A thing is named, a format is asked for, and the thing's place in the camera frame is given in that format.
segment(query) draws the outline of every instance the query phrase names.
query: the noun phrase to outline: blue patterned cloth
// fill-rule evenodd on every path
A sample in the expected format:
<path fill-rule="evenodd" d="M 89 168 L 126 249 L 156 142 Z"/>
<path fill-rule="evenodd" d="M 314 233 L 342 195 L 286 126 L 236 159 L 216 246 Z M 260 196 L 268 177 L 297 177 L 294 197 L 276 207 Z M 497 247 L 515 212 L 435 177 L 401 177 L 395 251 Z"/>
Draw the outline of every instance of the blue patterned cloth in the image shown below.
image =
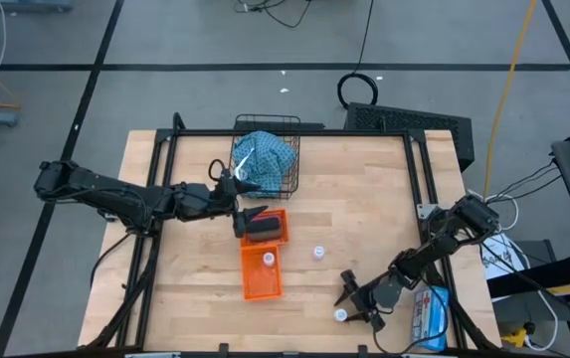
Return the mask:
<path fill-rule="evenodd" d="M 280 138 L 264 131 L 255 131 L 240 138 L 234 147 L 232 157 L 234 165 L 254 148 L 252 155 L 247 158 L 243 170 L 248 174 L 246 181 L 261 186 L 261 190 L 278 191 L 281 189 L 283 176 L 295 162 L 295 152 Z M 277 193 L 254 192 L 246 196 L 252 198 L 270 198 Z"/>

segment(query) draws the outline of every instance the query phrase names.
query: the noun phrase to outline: white bottle cap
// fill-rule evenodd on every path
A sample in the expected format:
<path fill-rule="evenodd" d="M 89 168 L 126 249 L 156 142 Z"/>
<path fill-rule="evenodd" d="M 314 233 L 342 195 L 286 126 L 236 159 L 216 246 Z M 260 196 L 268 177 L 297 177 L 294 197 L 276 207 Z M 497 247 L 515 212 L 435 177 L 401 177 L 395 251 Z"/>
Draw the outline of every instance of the white bottle cap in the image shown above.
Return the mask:
<path fill-rule="evenodd" d="M 346 310 L 344 309 L 336 309 L 335 312 L 333 312 L 333 318 L 338 322 L 344 322 L 347 317 L 348 313 L 346 313 Z"/>
<path fill-rule="evenodd" d="M 272 253 L 266 253 L 263 255 L 263 263 L 268 267 L 272 267 L 276 263 L 276 257 Z"/>
<path fill-rule="evenodd" d="M 324 257 L 324 248 L 323 247 L 315 247 L 315 249 L 313 249 L 313 257 L 316 260 L 322 260 L 322 258 Z"/>

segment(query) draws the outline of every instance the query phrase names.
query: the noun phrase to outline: black wire basket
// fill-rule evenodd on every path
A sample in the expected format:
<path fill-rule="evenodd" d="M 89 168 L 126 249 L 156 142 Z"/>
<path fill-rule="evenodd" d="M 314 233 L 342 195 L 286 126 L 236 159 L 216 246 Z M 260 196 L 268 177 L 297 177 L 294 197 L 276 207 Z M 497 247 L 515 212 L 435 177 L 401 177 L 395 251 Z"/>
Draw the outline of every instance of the black wire basket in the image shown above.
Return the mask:
<path fill-rule="evenodd" d="M 236 168 L 234 149 L 238 141 L 251 132 L 261 130 L 277 136 L 293 149 L 295 160 L 288 172 L 283 175 L 279 190 L 259 190 L 246 197 L 265 199 L 288 199 L 297 190 L 300 161 L 300 118 L 293 115 L 275 114 L 239 114 L 234 124 L 232 149 L 229 154 L 229 167 L 232 172 Z"/>

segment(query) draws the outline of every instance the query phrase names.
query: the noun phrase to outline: wooden tabletop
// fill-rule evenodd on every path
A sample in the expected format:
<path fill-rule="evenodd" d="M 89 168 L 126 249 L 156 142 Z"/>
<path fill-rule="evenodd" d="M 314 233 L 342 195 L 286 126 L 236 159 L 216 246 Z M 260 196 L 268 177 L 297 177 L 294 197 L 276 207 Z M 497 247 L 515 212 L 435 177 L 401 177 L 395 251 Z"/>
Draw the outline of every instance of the wooden tabletop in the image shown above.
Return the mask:
<path fill-rule="evenodd" d="M 145 185 L 153 138 L 154 131 L 129 133 L 119 179 Z M 450 207 L 465 194 L 451 135 L 429 131 L 427 139 L 440 203 Z M 231 137 L 180 137 L 172 183 L 204 182 L 213 188 L 208 165 L 215 158 L 227 162 L 230 143 Z M 428 202 L 416 145 L 414 152 Z M 284 296 L 243 300 L 240 243 L 231 219 L 167 221 L 146 350 L 215 351 L 219 343 L 229 343 L 232 351 L 355 352 L 359 344 L 378 351 L 370 325 L 336 322 L 333 302 L 341 292 L 343 270 L 352 269 L 358 282 L 365 283 L 400 251 L 419 245 L 403 141 L 303 137 L 299 165 L 299 188 L 288 201 L 240 201 L 242 207 L 268 204 L 287 210 L 289 243 L 280 249 Z M 121 224 L 107 224 L 101 250 L 122 235 Z M 127 280 L 133 243 L 124 244 L 97 270 L 80 344 L 95 338 L 122 303 L 121 284 Z M 316 246 L 325 247 L 321 261 L 313 258 Z M 478 247 L 462 248 L 451 261 L 460 303 L 486 337 L 500 345 Z M 378 338 L 386 350 L 408 345 L 413 299 L 414 292 L 405 290 L 395 312 L 384 316 L 386 327 Z M 340 306 L 354 311 L 350 300 Z M 138 312 L 136 306 L 132 319 Z M 130 324 L 130 342 L 135 326 Z"/>

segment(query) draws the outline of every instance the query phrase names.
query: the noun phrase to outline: orange container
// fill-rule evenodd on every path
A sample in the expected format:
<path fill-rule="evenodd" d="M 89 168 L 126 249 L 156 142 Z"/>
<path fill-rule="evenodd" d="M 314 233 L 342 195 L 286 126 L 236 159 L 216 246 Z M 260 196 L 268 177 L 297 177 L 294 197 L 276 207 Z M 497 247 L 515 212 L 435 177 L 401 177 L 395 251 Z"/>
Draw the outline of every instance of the orange container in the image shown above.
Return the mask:
<path fill-rule="evenodd" d="M 273 266 L 263 262 L 263 255 L 274 254 L 276 261 Z M 246 301 L 278 298 L 283 295 L 281 281 L 281 258 L 278 246 L 254 246 L 241 248 L 243 264 L 243 291 Z"/>
<path fill-rule="evenodd" d="M 281 227 L 283 229 L 283 234 L 280 235 L 278 238 L 273 238 L 272 240 L 269 241 L 261 243 L 252 243 L 247 237 L 247 233 L 245 233 L 241 238 L 241 248 L 284 245 L 288 243 L 288 222 L 286 221 L 286 210 L 285 209 L 266 210 L 261 214 L 259 214 L 256 218 L 267 217 L 267 216 L 275 216 L 281 220 Z"/>

